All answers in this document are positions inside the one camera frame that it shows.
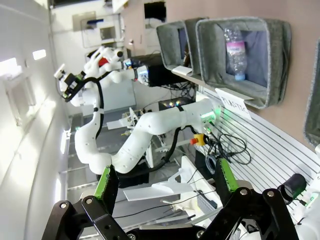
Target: paper sign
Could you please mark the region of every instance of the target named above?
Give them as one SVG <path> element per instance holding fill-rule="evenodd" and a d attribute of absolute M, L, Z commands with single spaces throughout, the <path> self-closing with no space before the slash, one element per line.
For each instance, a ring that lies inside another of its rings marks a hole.
<path fill-rule="evenodd" d="M 172 72 L 187 76 L 188 73 L 192 72 L 192 68 L 186 66 L 177 66 L 176 68 L 172 69 Z"/>
<path fill-rule="evenodd" d="M 252 120 L 250 113 L 245 105 L 245 100 L 252 100 L 252 97 L 232 91 L 228 88 L 216 88 L 224 107 L 229 111 L 239 114 L 242 117 Z"/>

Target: water bottle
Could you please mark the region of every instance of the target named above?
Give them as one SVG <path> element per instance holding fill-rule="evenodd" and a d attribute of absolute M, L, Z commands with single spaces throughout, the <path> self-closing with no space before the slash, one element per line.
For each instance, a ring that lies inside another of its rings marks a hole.
<path fill-rule="evenodd" d="M 230 66 L 234 71 L 236 81 L 246 79 L 247 57 L 245 42 L 238 27 L 225 28 L 224 37 L 226 41 L 226 51 L 229 56 Z"/>

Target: slotted metal surface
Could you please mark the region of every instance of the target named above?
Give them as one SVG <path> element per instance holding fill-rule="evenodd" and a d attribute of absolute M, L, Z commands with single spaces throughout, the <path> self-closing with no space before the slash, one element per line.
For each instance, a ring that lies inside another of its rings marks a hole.
<path fill-rule="evenodd" d="M 214 92 L 202 87 L 199 88 L 199 92 L 221 103 Z M 243 139 L 252 158 L 249 165 L 236 162 L 248 162 L 249 156 L 245 152 L 231 158 L 230 167 L 234 176 L 238 180 L 249 181 L 259 193 L 268 188 L 277 188 L 295 173 L 302 174 L 309 185 L 320 171 L 320 160 L 317 155 L 258 115 L 254 113 L 250 115 L 252 121 L 222 107 L 221 121 L 216 135 L 224 133 Z M 221 139 L 225 149 L 237 152 L 239 148 L 226 137 Z M 233 138 L 231 140 L 241 145 L 239 141 Z M 199 150 L 206 154 L 209 147 L 199 147 Z M 298 203 L 293 201 L 288 206 L 289 211 L 292 211 Z"/>

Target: blue object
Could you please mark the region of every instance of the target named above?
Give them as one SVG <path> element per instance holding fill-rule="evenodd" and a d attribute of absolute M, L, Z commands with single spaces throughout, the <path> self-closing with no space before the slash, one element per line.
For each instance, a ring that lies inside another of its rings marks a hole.
<path fill-rule="evenodd" d="M 244 75 L 244 74 L 243 75 L 235 75 L 234 77 L 235 77 L 236 81 L 243 81 L 246 79 L 246 75 Z"/>

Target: bottle label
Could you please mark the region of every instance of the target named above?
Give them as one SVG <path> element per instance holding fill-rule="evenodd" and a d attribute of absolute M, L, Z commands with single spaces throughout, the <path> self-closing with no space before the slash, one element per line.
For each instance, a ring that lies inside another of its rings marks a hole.
<path fill-rule="evenodd" d="M 245 42 L 244 41 L 227 42 L 226 51 L 230 55 L 245 53 L 246 52 Z"/>

